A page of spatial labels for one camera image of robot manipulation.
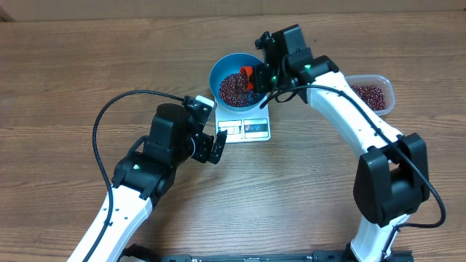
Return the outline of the red scoop with blue handle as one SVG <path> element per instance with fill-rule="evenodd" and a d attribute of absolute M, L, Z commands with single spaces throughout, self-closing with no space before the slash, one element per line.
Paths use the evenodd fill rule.
<path fill-rule="evenodd" d="M 253 84 L 250 80 L 252 73 L 253 69 L 251 66 L 242 66 L 239 72 L 238 88 L 240 94 L 245 97 L 248 103 L 252 103 L 254 96 Z"/>

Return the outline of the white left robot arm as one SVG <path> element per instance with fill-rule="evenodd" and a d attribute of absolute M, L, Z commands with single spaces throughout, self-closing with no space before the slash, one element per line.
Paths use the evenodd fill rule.
<path fill-rule="evenodd" d="M 99 213 L 70 256 L 70 261 L 118 261 L 126 244 L 150 216 L 187 159 L 217 164 L 226 132 L 203 132 L 216 103 L 198 96 L 182 104 L 157 107 L 150 133 L 121 159 Z"/>

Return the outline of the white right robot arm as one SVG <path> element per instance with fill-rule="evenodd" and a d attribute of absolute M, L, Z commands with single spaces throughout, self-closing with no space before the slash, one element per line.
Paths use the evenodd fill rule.
<path fill-rule="evenodd" d="M 249 70 L 249 87 L 273 100 L 289 92 L 324 115 L 358 158 L 353 196 L 362 214 L 345 251 L 315 253 L 315 261 L 412 261 L 391 246 L 408 218 L 430 196 L 427 148 L 403 135 L 352 90 L 329 57 L 313 57 L 299 25 L 264 32 L 255 41 L 264 62 Z"/>

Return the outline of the white digital kitchen scale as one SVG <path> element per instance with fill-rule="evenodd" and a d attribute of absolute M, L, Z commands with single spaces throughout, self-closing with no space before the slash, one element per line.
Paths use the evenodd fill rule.
<path fill-rule="evenodd" d="M 216 131 L 226 131 L 226 143 L 261 142 L 271 138 L 269 107 L 260 108 L 265 100 L 266 97 L 263 97 L 251 106 L 235 108 L 215 99 Z"/>

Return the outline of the red beans in bowl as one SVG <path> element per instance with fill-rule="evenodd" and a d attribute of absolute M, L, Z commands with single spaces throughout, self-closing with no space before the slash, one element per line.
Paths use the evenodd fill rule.
<path fill-rule="evenodd" d="M 248 76 L 246 73 L 229 74 L 218 89 L 218 96 L 228 106 L 246 107 L 253 104 L 255 95 L 248 89 Z"/>

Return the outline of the blue metal bowl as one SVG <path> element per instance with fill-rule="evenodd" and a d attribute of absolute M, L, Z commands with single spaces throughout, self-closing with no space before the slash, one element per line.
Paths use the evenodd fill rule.
<path fill-rule="evenodd" d="M 210 71 L 210 91 L 212 92 L 214 98 L 222 101 L 222 99 L 220 99 L 218 96 L 218 89 L 220 87 L 220 83 L 229 74 L 239 73 L 242 66 L 252 67 L 261 63 L 261 60 L 248 53 L 233 53 L 221 58 L 215 63 Z M 259 102 L 263 97 L 266 97 L 265 94 L 256 94 L 255 92 L 253 93 L 255 95 L 253 104 Z"/>

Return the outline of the red beans in container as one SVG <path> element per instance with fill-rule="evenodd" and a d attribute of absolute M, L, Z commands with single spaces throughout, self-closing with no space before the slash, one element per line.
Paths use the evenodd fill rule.
<path fill-rule="evenodd" d="M 352 85 L 353 92 L 373 111 L 382 111 L 387 108 L 382 89 L 374 85 Z"/>

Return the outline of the clear plastic bean container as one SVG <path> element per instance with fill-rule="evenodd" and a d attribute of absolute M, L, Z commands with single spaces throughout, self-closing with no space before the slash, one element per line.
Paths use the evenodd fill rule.
<path fill-rule="evenodd" d="M 352 85 L 374 85 L 380 87 L 386 100 L 387 108 L 382 111 L 374 111 L 378 116 L 383 116 L 390 113 L 395 107 L 395 94 L 390 81 L 384 76 L 369 74 L 369 75 L 354 75 L 346 76 L 345 80 L 351 87 Z"/>

